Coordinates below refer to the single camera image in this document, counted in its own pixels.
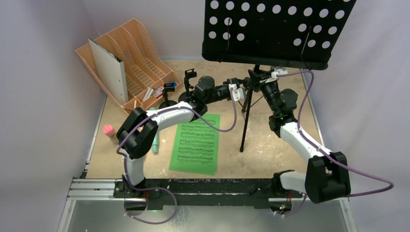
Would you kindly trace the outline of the green capped marker middle slot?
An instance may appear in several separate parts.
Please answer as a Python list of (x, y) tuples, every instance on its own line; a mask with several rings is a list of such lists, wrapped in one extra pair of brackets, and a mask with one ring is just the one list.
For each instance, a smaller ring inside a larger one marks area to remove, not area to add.
[(152, 90), (153, 90), (152, 86), (150, 86), (150, 87), (147, 89), (147, 92), (145, 93), (142, 102), (146, 101), (146, 100), (151, 96)]

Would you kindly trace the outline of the green capped marker slot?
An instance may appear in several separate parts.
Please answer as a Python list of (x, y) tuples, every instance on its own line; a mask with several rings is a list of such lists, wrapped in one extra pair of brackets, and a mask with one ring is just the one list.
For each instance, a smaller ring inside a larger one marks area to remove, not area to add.
[(150, 87), (147, 89), (147, 92), (145, 93), (142, 102), (146, 101), (146, 100), (151, 96), (152, 90), (153, 90), (152, 86), (150, 86)]
[(134, 109), (134, 108), (129, 108), (129, 107), (125, 107), (125, 106), (122, 106), (121, 108), (124, 109), (124, 110), (129, 110), (129, 111), (132, 111)]

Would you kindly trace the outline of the red white staples box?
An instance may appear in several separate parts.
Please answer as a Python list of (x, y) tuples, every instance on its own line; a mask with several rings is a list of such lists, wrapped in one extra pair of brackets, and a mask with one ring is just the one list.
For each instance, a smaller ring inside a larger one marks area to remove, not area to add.
[(159, 88), (157, 88), (157, 89), (155, 89), (155, 90), (153, 91), (153, 94), (152, 94), (152, 95), (153, 95), (155, 98), (160, 98), (160, 97), (162, 96), (163, 90), (164, 90), (164, 87), (159, 87)]

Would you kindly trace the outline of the black tripod music stand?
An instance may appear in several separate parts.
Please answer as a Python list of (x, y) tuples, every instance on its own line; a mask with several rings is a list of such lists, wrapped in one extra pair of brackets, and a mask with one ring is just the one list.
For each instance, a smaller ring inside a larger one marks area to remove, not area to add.
[(353, 0), (207, 0), (208, 61), (322, 71)]

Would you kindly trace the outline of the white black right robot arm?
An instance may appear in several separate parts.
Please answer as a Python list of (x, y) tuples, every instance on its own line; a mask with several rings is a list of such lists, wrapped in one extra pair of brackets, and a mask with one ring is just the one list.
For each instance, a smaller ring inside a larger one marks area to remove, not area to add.
[(248, 71), (253, 91), (261, 92), (272, 115), (269, 127), (307, 162), (306, 173), (286, 170), (275, 173), (272, 192), (279, 197), (290, 190), (307, 195), (313, 203), (322, 203), (351, 193), (347, 158), (332, 152), (314, 140), (300, 125), (293, 112), (298, 107), (298, 94), (292, 89), (280, 90), (278, 77), (268, 71)]

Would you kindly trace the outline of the mint green toy microphone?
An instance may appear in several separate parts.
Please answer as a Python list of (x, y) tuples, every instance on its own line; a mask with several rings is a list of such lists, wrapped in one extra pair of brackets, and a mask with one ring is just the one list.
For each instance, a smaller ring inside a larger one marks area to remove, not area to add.
[(151, 145), (151, 150), (153, 152), (153, 154), (158, 154), (159, 153), (159, 133), (156, 132), (155, 136), (154, 136), (154, 140), (152, 142)]

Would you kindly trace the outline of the grey binder folder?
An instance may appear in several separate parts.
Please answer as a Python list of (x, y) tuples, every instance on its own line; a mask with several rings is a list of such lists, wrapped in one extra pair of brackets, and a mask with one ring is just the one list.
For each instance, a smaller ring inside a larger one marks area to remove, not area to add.
[(88, 40), (98, 76), (112, 97), (121, 105), (128, 102), (124, 61), (103, 48), (94, 40)]

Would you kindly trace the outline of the orange plastic file organizer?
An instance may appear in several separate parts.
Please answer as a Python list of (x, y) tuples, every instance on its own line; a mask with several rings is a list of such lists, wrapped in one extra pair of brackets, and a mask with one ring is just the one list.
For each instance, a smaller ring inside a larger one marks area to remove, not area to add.
[(124, 105), (119, 104), (112, 97), (99, 79), (90, 45), (86, 44), (76, 49), (75, 52), (101, 89), (118, 106), (133, 108), (134, 100), (137, 100), (137, 107), (148, 110), (163, 101), (162, 96), (155, 98), (152, 95), (148, 100), (142, 102), (150, 86), (155, 90), (166, 83), (176, 82), (175, 90), (181, 89), (182, 84), (176, 73), (160, 60), (147, 29), (137, 19), (128, 21), (94, 41), (124, 61), (129, 98)]

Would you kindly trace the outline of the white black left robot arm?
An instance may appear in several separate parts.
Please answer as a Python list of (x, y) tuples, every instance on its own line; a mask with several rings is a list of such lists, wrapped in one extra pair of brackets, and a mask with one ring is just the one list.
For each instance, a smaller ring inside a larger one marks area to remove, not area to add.
[(208, 104), (228, 100), (232, 103), (245, 98), (251, 80), (231, 78), (216, 86), (211, 76), (203, 76), (189, 87), (183, 101), (159, 110), (134, 108), (117, 132), (117, 153), (124, 159), (125, 191), (133, 198), (144, 193), (144, 156), (151, 149), (157, 132), (179, 123), (203, 119)]

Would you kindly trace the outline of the green capped marker front slot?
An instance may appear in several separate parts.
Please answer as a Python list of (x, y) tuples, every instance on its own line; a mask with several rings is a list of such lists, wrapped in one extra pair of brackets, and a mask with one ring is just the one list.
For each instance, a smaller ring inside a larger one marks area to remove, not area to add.
[(125, 107), (125, 106), (122, 106), (121, 108), (124, 109), (124, 110), (129, 110), (129, 111), (132, 111), (134, 109), (134, 108), (129, 108), (129, 107)]

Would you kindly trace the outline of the black mic stand with green mic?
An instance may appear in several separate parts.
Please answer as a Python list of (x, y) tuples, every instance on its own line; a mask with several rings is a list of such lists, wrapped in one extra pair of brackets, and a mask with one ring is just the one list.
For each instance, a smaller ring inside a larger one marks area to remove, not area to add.
[(191, 90), (194, 89), (194, 86), (190, 84), (190, 79), (197, 77), (197, 72), (195, 71), (194, 68), (185, 70), (185, 77), (184, 77), (184, 87), (185, 87), (185, 92), (180, 94), (178, 97), (178, 101), (182, 102), (185, 101), (186, 98), (189, 98), (191, 95)]

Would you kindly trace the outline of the black mic stand for pink mic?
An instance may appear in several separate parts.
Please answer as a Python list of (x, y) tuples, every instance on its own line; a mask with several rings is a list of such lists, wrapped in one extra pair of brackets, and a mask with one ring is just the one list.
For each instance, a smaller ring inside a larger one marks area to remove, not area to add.
[(170, 83), (166, 83), (163, 85), (164, 90), (162, 92), (162, 97), (164, 101), (159, 105), (159, 109), (163, 109), (169, 106), (174, 106), (177, 104), (176, 101), (169, 99), (169, 92), (175, 92), (175, 87), (171, 86)]

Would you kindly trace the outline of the pink capped bottle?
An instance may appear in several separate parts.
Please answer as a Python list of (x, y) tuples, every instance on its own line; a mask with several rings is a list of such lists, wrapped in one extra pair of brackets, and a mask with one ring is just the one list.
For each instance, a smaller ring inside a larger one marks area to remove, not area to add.
[(118, 138), (116, 136), (117, 132), (111, 124), (104, 125), (103, 132), (110, 139), (112, 143), (118, 145)]

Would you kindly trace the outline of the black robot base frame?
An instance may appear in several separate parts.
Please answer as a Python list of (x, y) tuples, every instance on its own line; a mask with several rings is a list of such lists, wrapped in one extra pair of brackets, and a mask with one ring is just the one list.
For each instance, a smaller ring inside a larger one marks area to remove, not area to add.
[(142, 199), (148, 210), (164, 206), (252, 206), (279, 210), (292, 204), (289, 196), (302, 197), (294, 190), (279, 187), (274, 178), (251, 179), (149, 179), (141, 182), (142, 191), (132, 190), (122, 178), (115, 181), (114, 198)]

